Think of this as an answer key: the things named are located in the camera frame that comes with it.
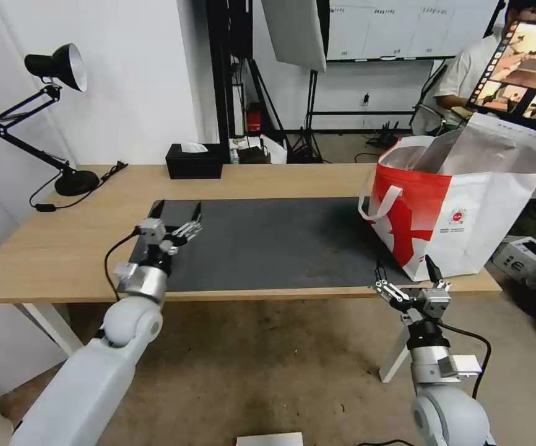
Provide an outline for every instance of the lamp shade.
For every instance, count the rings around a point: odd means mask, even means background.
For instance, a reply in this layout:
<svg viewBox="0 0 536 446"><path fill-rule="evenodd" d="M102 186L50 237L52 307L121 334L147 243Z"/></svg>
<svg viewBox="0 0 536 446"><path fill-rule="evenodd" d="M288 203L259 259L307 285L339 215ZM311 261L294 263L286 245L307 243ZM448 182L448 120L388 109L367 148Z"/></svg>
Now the lamp shade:
<svg viewBox="0 0 536 446"><path fill-rule="evenodd" d="M56 77L74 90L87 90L87 73L80 52L73 43L60 46L51 56L27 55L25 67L34 76Z"/></svg>

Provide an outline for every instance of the concrete floor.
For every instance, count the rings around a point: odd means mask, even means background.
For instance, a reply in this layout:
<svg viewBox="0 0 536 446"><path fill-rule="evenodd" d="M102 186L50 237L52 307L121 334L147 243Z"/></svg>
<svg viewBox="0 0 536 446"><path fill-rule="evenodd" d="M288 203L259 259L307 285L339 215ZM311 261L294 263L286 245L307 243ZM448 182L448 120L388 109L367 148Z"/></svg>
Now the concrete floor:
<svg viewBox="0 0 536 446"><path fill-rule="evenodd" d="M332 163L353 163L355 156L359 153L364 153L357 158L359 163L376 162L378 156L384 150L377 149L373 146L366 145L369 138L375 136L371 131L365 134L315 134L318 140L318 147L321 151L324 160ZM294 143L298 136L289 135L289 140Z"/></svg>
<svg viewBox="0 0 536 446"><path fill-rule="evenodd" d="M360 135L319 135L318 142L332 162L353 162L366 151ZM106 307L70 309L73 328L86 341ZM396 438L423 444L411 418L408 364L390 384L377 376L402 327L383 301L169 302L163 315L161 334L142 357L101 446L227 446L238 435L290 431L302 431L309 446ZM444 320L493 345L479 400L495 439L536 444L536 329L530 318L503 294L455 298ZM453 353L482 360L478 341L447 337ZM55 372L2 397L0 412L17 422Z"/></svg>

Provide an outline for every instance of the lamp base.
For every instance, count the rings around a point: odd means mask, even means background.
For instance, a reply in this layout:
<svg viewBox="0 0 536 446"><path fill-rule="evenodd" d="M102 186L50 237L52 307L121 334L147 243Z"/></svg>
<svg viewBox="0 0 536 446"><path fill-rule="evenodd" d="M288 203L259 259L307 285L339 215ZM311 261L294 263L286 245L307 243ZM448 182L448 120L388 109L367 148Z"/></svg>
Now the lamp base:
<svg viewBox="0 0 536 446"><path fill-rule="evenodd" d="M67 170L56 181L56 192L63 196L86 194L97 188L99 177L89 170Z"/></svg>

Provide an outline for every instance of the white shirt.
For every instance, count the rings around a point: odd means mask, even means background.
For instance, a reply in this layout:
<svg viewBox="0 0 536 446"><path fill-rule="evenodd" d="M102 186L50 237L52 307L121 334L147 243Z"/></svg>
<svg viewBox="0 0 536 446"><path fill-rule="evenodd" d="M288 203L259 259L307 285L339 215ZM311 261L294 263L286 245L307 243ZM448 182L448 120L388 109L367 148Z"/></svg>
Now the white shirt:
<svg viewBox="0 0 536 446"><path fill-rule="evenodd" d="M490 35L476 42L470 48L461 51L450 63L437 89L432 88L429 91L423 104L443 114L447 119L447 123L458 125L460 123L458 116L455 116L450 110L437 106L435 98L454 95L468 99L493 58L500 38L501 36L499 35ZM413 127L415 128L415 133L424 133L424 131L417 132L418 129L434 130L439 127L439 117L434 116L429 111L419 110Z"/></svg>

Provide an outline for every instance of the table leg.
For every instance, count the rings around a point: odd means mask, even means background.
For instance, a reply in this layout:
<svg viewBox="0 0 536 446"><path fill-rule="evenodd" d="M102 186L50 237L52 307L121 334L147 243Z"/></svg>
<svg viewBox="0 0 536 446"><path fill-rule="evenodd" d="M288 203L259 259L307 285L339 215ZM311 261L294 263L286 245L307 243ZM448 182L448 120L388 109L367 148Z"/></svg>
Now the table leg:
<svg viewBox="0 0 536 446"><path fill-rule="evenodd" d="M53 305L23 304L23 306L68 356L83 346Z"/></svg>
<svg viewBox="0 0 536 446"><path fill-rule="evenodd" d="M408 349L406 348L406 342L408 342L410 334L408 333L408 328L404 327L398 339L394 343L392 350L386 356L384 364L379 368L379 378L382 383L389 383L394 375L396 370L400 368L406 357L408 356Z"/></svg>

